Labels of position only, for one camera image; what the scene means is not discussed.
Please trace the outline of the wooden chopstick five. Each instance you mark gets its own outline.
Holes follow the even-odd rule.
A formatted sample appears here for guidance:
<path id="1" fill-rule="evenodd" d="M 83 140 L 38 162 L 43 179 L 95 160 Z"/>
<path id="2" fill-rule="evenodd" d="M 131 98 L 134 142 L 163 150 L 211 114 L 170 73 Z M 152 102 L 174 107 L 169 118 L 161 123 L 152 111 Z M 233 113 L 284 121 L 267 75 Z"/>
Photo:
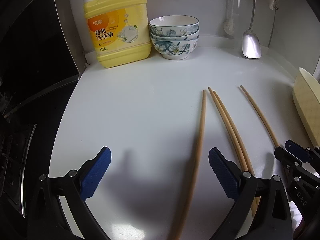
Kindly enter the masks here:
<path id="1" fill-rule="evenodd" d="M 168 239 L 178 240 L 180 239 L 185 222 L 188 217 L 188 212 L 191 206 L 194 189 L 197 181 L 197 174 L 199 171 L 199 165 L 201 160 L 204 127 L 206 117 L 206 91 L 202 91 L 202 102 L 201 102 L 201 114 L 199 131 L 196 133 L 196 144 L 189 161 L 188 172 L 186 175 L 187 182 L 182 189 L 182 199 L 178 205 L 178 211 L 174 223 L 172 224 L 170 236 Z"/>

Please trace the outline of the wooden chopstick six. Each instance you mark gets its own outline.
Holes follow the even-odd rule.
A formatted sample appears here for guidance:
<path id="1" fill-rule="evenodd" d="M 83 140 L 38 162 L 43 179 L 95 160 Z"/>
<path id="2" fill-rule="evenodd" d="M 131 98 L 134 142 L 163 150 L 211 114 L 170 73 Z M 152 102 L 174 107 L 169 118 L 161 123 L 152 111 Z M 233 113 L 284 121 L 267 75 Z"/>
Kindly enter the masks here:
<path id="1" fill-rule="evenodd" d="M 251 95 L 249 94 L 249 92 L 245 89 L 245 87 L 243 85 L 240 86 L 240 88 L 242 89 L 242 91 L 244 92 L 244 94 L 247 96 L 249 102 L 251 103 L 251 105 L 253 106 L 253 108 L 255 109 L 255 111 L 257 112 L 257 114 L 259 115 L 262 123 L 264 124 L 273 144 L 274 147 L 280 147 L 280 143 L 278 141 L 278 139 L 276 138 L 275 133 L 273 132 L 270 124 L 268 123 L 267 119 L 265 118 L 263 112 L 261 111 L 261 109 L 259 108 L 259 106 L 257 105 L 257 103 L 255 102 L 255 100 L 251 97 Z"/>

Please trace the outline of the stainless steel spatula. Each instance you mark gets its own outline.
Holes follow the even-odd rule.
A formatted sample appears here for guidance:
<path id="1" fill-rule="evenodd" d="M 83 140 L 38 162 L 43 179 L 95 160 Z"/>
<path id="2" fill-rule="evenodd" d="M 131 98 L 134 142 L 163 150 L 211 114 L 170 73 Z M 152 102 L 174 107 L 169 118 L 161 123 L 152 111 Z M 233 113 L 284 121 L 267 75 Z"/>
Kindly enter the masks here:
<path id="1" fill-rule="evenodd" d="M 242 54 L 244 55 L 244 57 L 248 59 L 255 59 L 255 60 L 261 58 L 261 55 L 262 55 L 259 38 L 253 32 L 253 22 L 254 22 L 254 16 L 255 16 L 256 1 L 257 0 L 253 0 L 252 14 L 251 14 L 249 28 L 245 30 L 242 35 L 242 45 L 241 45 Z"/>

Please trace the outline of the wooden chopstick seven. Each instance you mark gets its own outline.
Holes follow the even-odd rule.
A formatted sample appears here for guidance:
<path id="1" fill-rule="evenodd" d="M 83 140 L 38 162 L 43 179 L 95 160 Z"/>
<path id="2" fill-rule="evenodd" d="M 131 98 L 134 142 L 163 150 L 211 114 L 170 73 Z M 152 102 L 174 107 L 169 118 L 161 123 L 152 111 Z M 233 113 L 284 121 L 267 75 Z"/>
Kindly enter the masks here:
<path id="1" fill-rule="evenodd" d="M 253 167 L 251 164 L 251 161 L 249 159 L 248 153 L 245 149 L 244 143 L 242 142 L 242 139 L 240 137 L 240 134 L 238 130 L 236 129 L 236 126 L 231 119 L 230 114 L 228 113 L 227 109 L 225 108 L 223 102 L 219 98 L 216 91 L 213 91 L 210 87 L 208 88 L 209 92 L 212 96 L 212 99 L 214 103 L 216 104 L 216 107 L 221 115 L 221 118 L 223 120 L 223 123 L 225 124 L 225 127 L 227 128 L 227 132 L 229 136 L 231 137 L 233 146 L 236 151 L 236 155 L 238 157 L 238 161 L 240 161 L 240 167 L 242 171 L 249 171 L 251 174 L 254 175 Z"/>

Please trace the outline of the yellow dish soap bottle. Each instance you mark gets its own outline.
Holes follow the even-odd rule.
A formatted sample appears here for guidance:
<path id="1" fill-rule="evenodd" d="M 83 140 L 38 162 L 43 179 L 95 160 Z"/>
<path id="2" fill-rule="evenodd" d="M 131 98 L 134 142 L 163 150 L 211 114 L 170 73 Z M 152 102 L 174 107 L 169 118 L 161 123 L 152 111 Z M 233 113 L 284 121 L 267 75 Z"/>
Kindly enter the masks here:
<path id="1" fill-rule="evenodd" d="M 151 53 L 147 0 L 84 0 L 84 13 L 97 60 L 112 68 Z"/>

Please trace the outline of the top floral ceramic bowl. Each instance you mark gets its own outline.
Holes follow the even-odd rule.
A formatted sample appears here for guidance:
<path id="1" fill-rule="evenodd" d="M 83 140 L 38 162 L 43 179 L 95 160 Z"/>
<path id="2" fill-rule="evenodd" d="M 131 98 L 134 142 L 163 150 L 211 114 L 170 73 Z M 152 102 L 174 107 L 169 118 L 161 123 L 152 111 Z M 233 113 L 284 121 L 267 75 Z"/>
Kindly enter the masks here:
<path id="1" fill-rule="evenodd" d="M 180 37 L 198 31 L 200 20 L 188 15 L 169 15 L 149 22 L 150 32 L 161 37 Z"/>

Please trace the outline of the large cream round basin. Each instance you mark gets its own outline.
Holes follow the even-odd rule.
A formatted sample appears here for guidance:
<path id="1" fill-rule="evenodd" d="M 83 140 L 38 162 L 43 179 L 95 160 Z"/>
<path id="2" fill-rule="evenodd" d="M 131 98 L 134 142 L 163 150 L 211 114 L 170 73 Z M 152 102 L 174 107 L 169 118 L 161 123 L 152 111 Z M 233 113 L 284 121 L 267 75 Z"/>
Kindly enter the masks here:
<path id="1" fill-rule="evenodd" d="M 293 101 L 313 144 L 319 146 L 320 139 L 320 86 L 318 81 L 305 69 L 299 67 L 293 86 Z"/>

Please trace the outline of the bottom floral ceramic bowl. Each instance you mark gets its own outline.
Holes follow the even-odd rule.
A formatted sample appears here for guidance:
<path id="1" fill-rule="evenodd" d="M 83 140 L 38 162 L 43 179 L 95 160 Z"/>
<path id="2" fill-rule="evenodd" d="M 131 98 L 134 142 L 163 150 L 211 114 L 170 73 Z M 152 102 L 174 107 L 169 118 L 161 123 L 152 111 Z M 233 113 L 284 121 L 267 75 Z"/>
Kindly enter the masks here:
<path id="1" fill-rule="evenodd" d="M 153 47 L 165 59 L 183 60 L 191 54 L 197 46 L 199 38 L 183 41 L 168 41 L 151 38 Z"/>

